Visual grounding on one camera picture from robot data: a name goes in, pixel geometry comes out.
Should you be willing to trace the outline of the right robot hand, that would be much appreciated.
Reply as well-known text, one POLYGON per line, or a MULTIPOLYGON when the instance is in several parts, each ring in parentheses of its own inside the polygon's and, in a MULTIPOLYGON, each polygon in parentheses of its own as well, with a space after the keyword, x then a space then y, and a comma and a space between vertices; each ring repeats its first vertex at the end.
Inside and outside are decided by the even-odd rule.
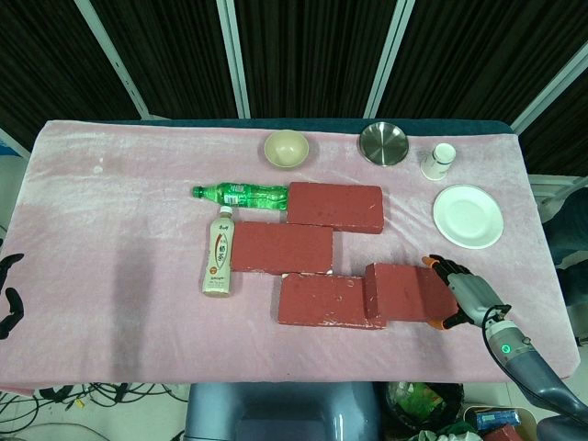
POLYGON ((437 254, 424 256, 422 262, 447 285, 458 305, 456 313, 430 322, 432 326, 448 330, 469 323, 483 329, 487 320, 501 321, 511 310, 512 306, 504 303, 484 278, 472 274, 466 267, 437 254))

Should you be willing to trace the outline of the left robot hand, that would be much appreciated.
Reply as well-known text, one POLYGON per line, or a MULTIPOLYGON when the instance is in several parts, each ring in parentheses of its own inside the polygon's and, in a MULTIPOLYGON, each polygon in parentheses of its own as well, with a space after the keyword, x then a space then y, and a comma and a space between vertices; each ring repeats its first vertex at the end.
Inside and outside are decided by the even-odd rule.
MULTIPOLYGON (((1 260, 1 288, 4 287, 7 274, 11 266, 21 261, 23 258, 23 254, 12 254, 4 257, 1 260)), ((15 288, 7 288, 5 290, 5 294, 9 304, 9 313, 0 324, 1 340, 7 339, 10 335, 10 332, 24 317, 24 304, 17 290, 15 288)))

